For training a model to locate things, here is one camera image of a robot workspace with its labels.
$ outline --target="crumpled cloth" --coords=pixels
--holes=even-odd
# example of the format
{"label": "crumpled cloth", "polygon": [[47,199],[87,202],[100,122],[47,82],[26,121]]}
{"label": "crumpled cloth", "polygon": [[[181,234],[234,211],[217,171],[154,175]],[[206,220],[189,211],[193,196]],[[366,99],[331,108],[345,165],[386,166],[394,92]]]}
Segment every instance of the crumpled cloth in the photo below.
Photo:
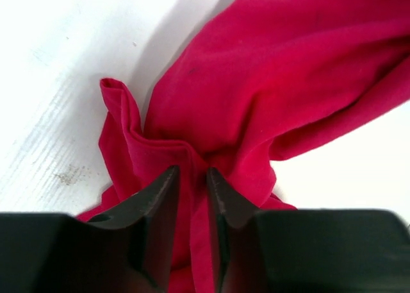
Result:
{"label": "crumpled cloth", "polygon": [[99,145],[113,186],[79,218],[179,165],[169,292],[211,293],[206,169],[255,205],[293,208],[272,194],[269,160],[319,147],[409,99],[409,53],[410,0],[235,0],[159,80],[144,131],[126,86],[101,81],[108,116]]}

